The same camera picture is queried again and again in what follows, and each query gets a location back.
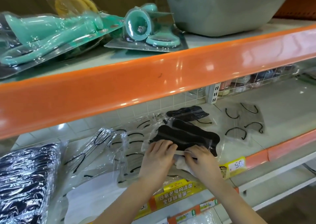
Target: forearm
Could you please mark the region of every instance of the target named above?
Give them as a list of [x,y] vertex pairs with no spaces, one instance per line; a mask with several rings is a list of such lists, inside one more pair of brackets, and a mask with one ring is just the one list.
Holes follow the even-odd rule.
[[93,224],[131,224],[142,206],[153,194],[142,180],[131,184]]
[[207,187],[223,205],[234,224],[267,224],[226,182]]

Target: gray plastic bin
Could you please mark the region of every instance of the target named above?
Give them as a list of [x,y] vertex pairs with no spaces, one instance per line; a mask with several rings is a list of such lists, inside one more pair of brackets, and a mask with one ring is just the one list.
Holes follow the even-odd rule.
[[206,36],[255,30],[267,23],[285,0],[167,0],[176,26]]

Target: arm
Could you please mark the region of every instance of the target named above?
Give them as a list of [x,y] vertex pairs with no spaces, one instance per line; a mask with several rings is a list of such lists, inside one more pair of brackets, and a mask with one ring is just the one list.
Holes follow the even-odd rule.
[[130,224],[150,197],[163,186],[177,149],[171,141],[153,142],[146,151],[138,180],[131,184],[93,224]]
[[224,181],[219,165],[206,147],[193,146],[187,149],[197,162],[186,153],[185,161],[197,178],[221,202],[231,221],[235,224],[267,224],[243,199]]

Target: hand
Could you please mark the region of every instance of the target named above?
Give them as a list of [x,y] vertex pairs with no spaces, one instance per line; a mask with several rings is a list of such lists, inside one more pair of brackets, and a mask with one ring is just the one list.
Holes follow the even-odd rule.
[[177,147],[172,141],[159,140],[153,142],[146,151],[138,177],[152,187],[153,193],[163,186],[174,163],[173,156]]
[[213,186],[215,187],[223,181],[218,162],[206,147],[194,145],[187,148],[186,151],[192,152],[197,161],[189,153],[185,153],[185,162],[208,189],[212,189]]

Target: person's left hand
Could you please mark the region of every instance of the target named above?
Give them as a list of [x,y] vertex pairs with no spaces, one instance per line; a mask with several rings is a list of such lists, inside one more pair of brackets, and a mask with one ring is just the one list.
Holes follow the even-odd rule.
[[152,187],[153,192],[159,190],[166,179],[169,169],[174,163],[173,156],[177,145],[172,141],[159,140],[153,142],[146,151],[139,171],[139,180]]

